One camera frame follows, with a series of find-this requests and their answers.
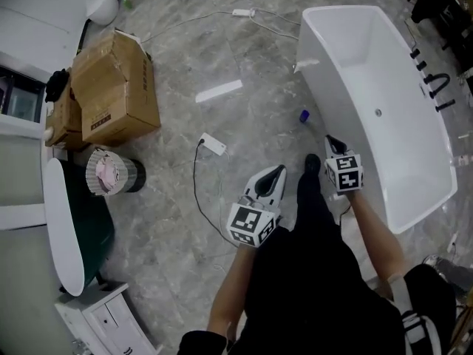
electrical cord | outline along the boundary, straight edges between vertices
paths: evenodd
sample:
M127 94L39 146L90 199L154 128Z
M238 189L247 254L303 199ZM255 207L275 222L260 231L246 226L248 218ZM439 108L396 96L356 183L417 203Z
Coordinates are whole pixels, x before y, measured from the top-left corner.
M196 188L196 183L195 183L195 165L197 163L197 152L199 151L199 147L200 145L204 143L204 141L201 139L199 141L199 143L197 144L197 147L195 149L195 158L194 158L194 171L192 172L192 179L194 181L194 197L195 197L195 201L197 203L197 208L199 209L199 212L202 216L204 216L204 218L208 221L208 223L210 223L210 225L215 229L217 230L217 233L220 234L220 237L222 237L224 240L226 240L228 243L230 243L233 247L237 247L237 245L235 245L234 243L232 243L230 240L228 240L227 238L225 238L225 236L223 235L223 233L210 221L210 219L205 215L205 213L202 211L202 209L200 208L200 204L199 204L199 199L197 198L197 188Z
M275 15L275 16L278 16L279 18L282 18L284 21L287 21L287 22L290 22L291 24L296 24L296 25L299 25L301 26L301 24L297 21L291 21L275 12L271 12L270 10L266 10L266 9L263 9L263 8L251 8L252 10L258 10L259 12L266 12L266 13L270 13L272 15Z
M275 16L282 17L282 16L280 16L280 15L278 15L278 14L276 14L276 13L273 13L273 12L271 12L271 13L274 14ZM270 27L267 27L267 26L265 26L265 25L263 25L263 24L260 24L259 22L254 21L254 20L253 20L253 17L251 17L251 15L249 15L248 18L249 18L254 24L258 25L259 27L264 27L266 30L269 30L270 32L273 32L274 34L277 34L278 36L293 38L293 39L295 39L295 40L297 40L297 41L299 40L297 37L294 37L294 36L291 35L291 34L284 34L284 33L277 32L277 31L275 31L274 29L271 29ZM287 20L286 18L284 18L284 20L289 21L289 22L292 22L293 24L298 24L298 25L300 25L299 23L294 22L294 21Z
M289 20L289 19L287 19L287 18L285 18L285 17L283 17L283 16L281 16L281 15L275 13L275 12L271 12L270 10L266 10L266 9L263 9L263 8L251 8L250 10L270 13L270 14L272 14L272 15L275 15L275 16L277 16L277 17L282 18L283 20L285 20L285 21L287 21L287 22L290 22L291 24L300 25L299 22ZM228 11L226 11L226 10L217 10L217 11L215 11L215 12L209 13L209 14L204 15L204 16L193 17L193 18L190 18L189 20L181 21L181 22L179 22L178 24L175 24L175 25L172 25L172 26L170 26L170 27L167 27L167 28L166 28L165 30L163 30L162 32L159 32L158 34L154 34L154 35L152 35L151 37L145 39L144 41L141 41L141 43L144 44L144 43L146 43L146 42L148 42L148 41L151 41L153 38L156 38L156 37L160 36L161 34L164 34L164 33L167 32L168 30L174 29L175 27L178 27L178 26L180 26L180 25L182 25L182 24L185 24L185 23L187 23L187 22L199 20L199 19L201 19L201 18L206 18L206 17L212 16L212 15L214 15L214 14L216 14L216 13L227 13L227 14L229 14L229 15L233 15L233 12L228 12ZM253 17L251 17L251 16L249 16L248 18L249 18L254 24L256 24L256 25L258 25L258 26L260 26L260 27L264 27L266 30L269 30L270 32L273 32L274 34L277 34L278 36L289 37L289 38L294 38L294 39L296 39L296 40L299 40L297 37L294 37L294 36L291 35L291 34L284 34L284 33L277 32L277 31L271 29L270 27L267 27L267 26L265 26L265 25L263 25L263 24L260 24L259 22L254 21L254 20L253 20Z
M224 150L224 154L227 155L228 157L228 163L227 163L227 170L228 167L230 166L230 154L227 153L226 150ZM220 176L220 184L219 184L219 227L220 227L220 232L222 233L222 204L220 199L222 198L222 182L223 182L223 176Z
M343 217L344 214L348 213L348 211L350 210L351 207L352 207L352 204L349 204L348 208L346 208L343 211L343 213L340 214L340 221L338 222L338 226L340 226L340 231L341 231L341 218Z
M187 22L199 20L199 19L201 19L201 18L206 18L206 17L209 17L209 16L214 15L215 13L227 13L227 14L229 14L229 15L233 14L232 12L227 12L226 10L217 10L217 11L215 11L215 12L209 13L208 15L190 18L189 20L181 21L179 24L175 24L175 25L172 25L172 26L170 26L170 27L167 27L167 28L166 28L165 30L163 30L162 32L159 32L158 34L152 35L151 37L149 37L148 39L145 39L145 40L142 41L141 43L144 44L145 42L148 42L148 41L152 40L153 38L156 38L156 37L160 36L161 34L164 34L164 33L167 32L168 30L174 29L175 27L178 27L178 26L180 26L180 25L182 25L182 24L186 24Z
M412 51L414 51L414 49L417 47L417 41L415 40L415 37L414 37L414 35L412 34L412 31L411 31L411 28L410 28L409 25L407 24L407 21L406 21L406 20L404 20L404 23L405 23L405 25L406 25L406 27L407 27L407 29L408 29L408 31L409 31L411 37L412 37L412 40L414 41L414 44L413 44L412 47L411 47L411 52L412 52Z

black shoe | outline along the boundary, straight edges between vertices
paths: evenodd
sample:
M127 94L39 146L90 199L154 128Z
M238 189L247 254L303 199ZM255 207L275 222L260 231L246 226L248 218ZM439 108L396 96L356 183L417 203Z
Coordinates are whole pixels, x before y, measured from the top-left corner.
M307 157L305 157L305 168L304 168L305 172L319 175L320 166L321 166L321 161L317 155L308 154Z

white bathtub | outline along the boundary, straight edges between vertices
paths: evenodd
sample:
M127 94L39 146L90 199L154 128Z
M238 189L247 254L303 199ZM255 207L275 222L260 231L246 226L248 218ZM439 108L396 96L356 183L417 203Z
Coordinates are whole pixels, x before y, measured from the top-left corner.
M302 74L327 131L361 155L365 197L401 233L457 191L425 75L379 7L310 8L302 18L297 61L312 63Z

brown cardboard box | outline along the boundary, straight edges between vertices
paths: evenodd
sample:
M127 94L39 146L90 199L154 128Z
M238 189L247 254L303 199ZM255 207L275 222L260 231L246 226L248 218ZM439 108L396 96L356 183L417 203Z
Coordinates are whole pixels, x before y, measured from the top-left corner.
M466 3L468 4L468 13L473 17L473 0L466 0Z
M71 91L71 78L54 103L54 111L46 118L46 128L52 127L52 138L46 146L60 149L81 151L88 143L82 141L81 107L74 100Z
M117 146L160 127L153 66L132 35L115 30L80 52L72 89L85 141Z

gray marble tile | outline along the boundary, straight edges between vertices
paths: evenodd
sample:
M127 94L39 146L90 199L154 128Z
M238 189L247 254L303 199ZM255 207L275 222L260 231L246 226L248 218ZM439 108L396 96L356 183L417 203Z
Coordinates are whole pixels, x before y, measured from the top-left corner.
M207 132L228 146L229 159L201 148L196 174L201 207L225 234L231 204L242 194L248 178L278 163L288 170L282 225L292 228L304 157L309 152L323 155L326 129L303 77L293 74L296 40L224 13L164 30L216 10L260 7L300 22L302 11L308 7L374 4L413 45L404 23L412 5L405 0L130 1L133 9L126 10L120 4L117 18L108 27L90 24L85 44L113 27L145 40L143 46L153 59L162 127L116 149L140 160L148 179L137 193L107 198L116 238L103 273L130 284L130 300L152 336L164 343L165 354L175 354L186 331L205 327L211 302L235 253L199 213L194 200L193 160L201 134ZM298 26L270 14L257 13L255 19L283 33L299 34ZM441 51L443 39L432 23L422 21L417 28L415 41L428 72L452 76L450 85L439 95L439 101L457 99L456 105L442 112L452 150L455 155L471 154L473 137L458 139L471 130L473 115L453 78L457 62L450 50ZM195 102L197 93L237 79L242 80L242 88ZM303 109L310 112L305 124L299 122ZM333 199L333 186L323 173L320 179L322 194L338 221L347 201ZM458 192L452 199L398 235L412 265L431 253L452 257L446 254L446 247L455 232L454 261L464 266L473 262L471 167L457 169L457 179ZM352 212L344 216L342 235L356 255L363 277L372 278L375 272Z

